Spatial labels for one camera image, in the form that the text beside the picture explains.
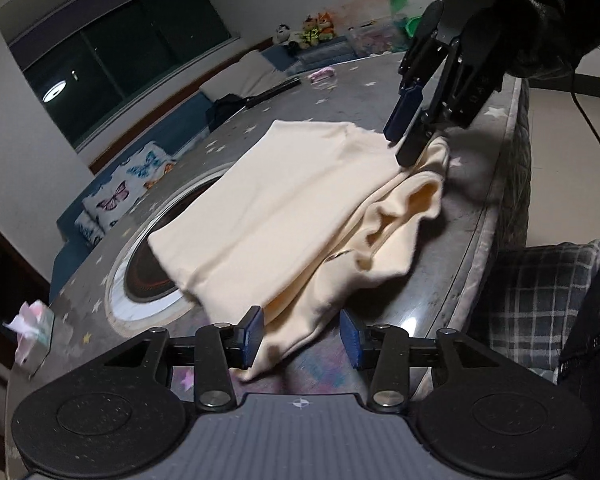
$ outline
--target butterfly print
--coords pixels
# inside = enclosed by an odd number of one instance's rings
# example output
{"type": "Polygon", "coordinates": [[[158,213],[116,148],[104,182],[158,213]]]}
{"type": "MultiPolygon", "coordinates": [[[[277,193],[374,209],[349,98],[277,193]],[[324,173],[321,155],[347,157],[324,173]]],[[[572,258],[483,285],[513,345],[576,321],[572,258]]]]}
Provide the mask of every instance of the butterfly print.
{"type": "Polygon", "coordinates": [[[138,176],[139,178],[147,178],[151,168],[159,168],[162,161],[155,155],[154,150],[146,154],[144,164],[142,166],[133,166],[126,170],[128,174],[138,176]]]}
{"type": "Polygon", "coordinates": [[[107,200],[103,200],[99,202],[96,207],[100,209],[104,209],[104,211],[112,211],[118,207],[118,203],[126,200],[129,196],[129,192],[126,190],[126,180],[122,181],[122,184],[118,186],[118,189],[113,194],[113,196],[107,200]]]}
{"type": "MultiPolygon", "coordinates": [[[[169,173],[173,169],[174,166],[175,166],[175,164],[173,164],[172,162],[167,162],[164,165],[164,173],[162,174],[162,176],[165,176],[167,173],[169,173]]],[[[147,189],[151,189],[154,186],[154,184],[156,182],[158,182],[158,180],[160,180],[160,178],[158,178],[157,180],[147,180],[144,183],[144,187],[147,189]]]]}

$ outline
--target panda plush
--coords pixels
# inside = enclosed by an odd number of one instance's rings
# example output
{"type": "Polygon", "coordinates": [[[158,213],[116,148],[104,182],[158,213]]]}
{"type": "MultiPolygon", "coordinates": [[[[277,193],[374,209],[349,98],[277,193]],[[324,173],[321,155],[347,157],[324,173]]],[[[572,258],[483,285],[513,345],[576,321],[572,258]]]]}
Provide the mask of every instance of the panda plush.
{"type": "Polygon", "coordinates": [[[290,56],[295,56],[298,53],[301,41],[302,32],[293,32],[284,23],[278,26],[276,33],[273,35],[273,44],[285,47],[290,56]]]}

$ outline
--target butterfly pillow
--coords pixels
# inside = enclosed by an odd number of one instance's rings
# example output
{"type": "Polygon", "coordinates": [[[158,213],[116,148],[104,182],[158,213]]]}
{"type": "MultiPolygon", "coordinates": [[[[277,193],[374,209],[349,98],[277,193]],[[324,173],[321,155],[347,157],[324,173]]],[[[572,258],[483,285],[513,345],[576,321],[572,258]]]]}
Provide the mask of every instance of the butterfly pillow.
{"type": "Polygon", "coordinates": [[[147,192],[145,184],[157,180],[157,173],[162,176],[164,165],[170,160],[171,157],[160,146],[149,142],[117,167],[109,182],[82,200],[85,211],[107,233],[147,192]]]}
{"type": "Polygon", "coordinates": [[[74,225],[91,247],[95,247],[100,240],[104,238],[102,228],[93,221],[93,218],[91,218],[86,211],[83,211],[78,215],[74,225]]]}

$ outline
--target gray tabletop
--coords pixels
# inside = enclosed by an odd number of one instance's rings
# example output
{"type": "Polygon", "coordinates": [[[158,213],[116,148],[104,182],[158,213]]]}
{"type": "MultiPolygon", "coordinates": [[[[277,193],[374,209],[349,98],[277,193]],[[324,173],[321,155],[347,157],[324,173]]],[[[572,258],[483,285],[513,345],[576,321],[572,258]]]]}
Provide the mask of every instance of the gray tabletop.
{"type": "MultiPolygon", "coordinates": [[[[337,65],[337,86],[332,89],[315,89],[304,78],[302,86],[241,111],[186,153],[118,221],[52,303],[58,319],[65,319],[73,333],[54,334],[51,352],[32,378],[17,367],[12,370],[6,420],[11,420],[28,393],[124,341],[128,334],[114,330],[107,320],[107,277],[121,251],[133,243],[161,205],[191,181],[233,164],[275,119],[352,121],[381,132],[398,98],[401,59],[401,54],[388,54],[337,65]]],[[[519,92],[520,82],[506,77],[502,92],[490,98],[469,130],[446,132],[452,159],[442,212],[435,221],[422,224],[408,276],[349,298],[347,304],[367,322],[408,326],[418,337],[431,336],[450,323],[462,328],[491,247],[506,171],[498,165],[498,158],[515,124],[519,92]]],[[[191,335],[202,322],[202,310],[194,308],[167,329],[172,336],[191,335]]],[[[8,424],[5,440],[8,478],[20,478],[26,470],[8,424]]]]}

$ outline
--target beige fabric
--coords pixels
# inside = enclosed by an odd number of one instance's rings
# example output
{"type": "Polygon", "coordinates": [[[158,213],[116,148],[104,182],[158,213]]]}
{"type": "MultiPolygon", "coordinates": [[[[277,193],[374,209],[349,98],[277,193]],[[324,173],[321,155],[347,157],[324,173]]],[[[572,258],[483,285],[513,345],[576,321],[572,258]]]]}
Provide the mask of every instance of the beige fabric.
{"type": "Polygon", "coordinates": [[[266,334],[250,379],[311,341],[357,288],[404,275],[418,224],[435,218],[448,147],[417,167],[352,123],[275,121],[185,212],[149,237],[161,266],[212,322],[254,304],[266,334]]]}
{"type": "Polygon", "coordinates": [[[257,50],[245,54],[240,61],[225,68],[200,86],[202,93],[211,101],[227,94],[240,97],[259,95],[284,82],[286,75],[277,70],[257,50]]]}

